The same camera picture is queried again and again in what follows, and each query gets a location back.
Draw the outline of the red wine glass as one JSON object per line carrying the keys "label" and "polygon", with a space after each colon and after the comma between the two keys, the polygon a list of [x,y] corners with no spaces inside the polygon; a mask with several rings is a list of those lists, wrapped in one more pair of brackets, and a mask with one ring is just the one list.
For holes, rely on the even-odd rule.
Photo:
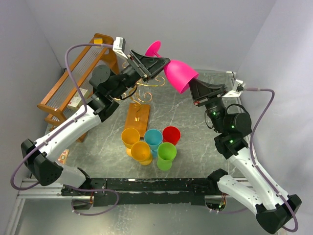
{"label": "red wine glass", "polygon": [[162,135],[163,135],[164,142],[170,142],[173,145],[176,145],[181,138],[180,130],[174,126],[166,127],[163,130]]}

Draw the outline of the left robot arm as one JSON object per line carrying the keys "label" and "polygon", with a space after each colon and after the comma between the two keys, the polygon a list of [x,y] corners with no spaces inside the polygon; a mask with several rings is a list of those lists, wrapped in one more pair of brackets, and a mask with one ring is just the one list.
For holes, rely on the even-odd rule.
{"label": "left robot arm", "polygon": [[25,165],[41,186],[60,183],[71,186],[79,195],[91,190],[91,178],[82,169],[62,166],[58,162],[60,154],[84,133],[107,120],[118,108],[116,99],[133,88],[143,79],[154,79],[170,59],[145,56],[130,51],[128,66],[115,74],[109,66],[101,64],[94,68],[89,83],[93,94],[87,99],[86,107],[69,117],[49,134],[36,141],[29,139],[21,144]]}

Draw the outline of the blue wine glass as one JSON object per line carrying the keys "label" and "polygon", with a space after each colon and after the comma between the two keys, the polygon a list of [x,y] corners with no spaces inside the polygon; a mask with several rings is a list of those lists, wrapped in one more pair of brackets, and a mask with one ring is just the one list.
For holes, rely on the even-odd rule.
{"label": "blue wine glass", "polygon": [[144,134],[144,141],[149,145],[153,158],[157,158],[157,150],[163,142],[163,135],[159,130],[150,129]]}

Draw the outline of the pink wine glass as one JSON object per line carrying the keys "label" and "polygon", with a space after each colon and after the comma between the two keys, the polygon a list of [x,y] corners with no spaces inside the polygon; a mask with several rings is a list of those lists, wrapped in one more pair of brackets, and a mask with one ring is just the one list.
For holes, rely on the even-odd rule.
{"label": "pink wine glass", "polygon": [[[161,47],[161,41],[153,42],[145,52],[146,56],[161,57],[158,53]],[[188,88],[188,83],[193,79],[197,79],[199,73],[191,68],[188,64],[179,61],[171,60],[169,64],[164,67],[164,73],[169,83],[180,94],[184,93]]]}

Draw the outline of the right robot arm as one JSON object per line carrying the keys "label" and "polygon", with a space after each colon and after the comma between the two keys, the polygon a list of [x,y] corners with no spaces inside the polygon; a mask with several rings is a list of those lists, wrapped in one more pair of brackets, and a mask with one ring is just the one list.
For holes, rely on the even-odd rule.
{"label": "right robot arm", "polygon": [[225,193],[236,199],[256,217],[259,225],[268,233],[275,234],[291,219],[295,232],[298,229],[296,212],[302,201],[298,195],[288,194],[266,172],[253,154],[253,143],[245,137],[253,137],[256,127],[252,127],[249,112],[243,105],[240,113],[228,113],[223,98],[239,97],[247,90],[241,80],[236,80],[232,90],[227,91],[225,84],[208,84],[195,78],[188,83],[194,104],[205,106],[205,118],[210,118],[209,129],[218,133],[214,138],[217,151],[235,165],[252,185],[252,189],[232,178],[227,172],[218,169],[209,175],[208,191],[217,195]]}

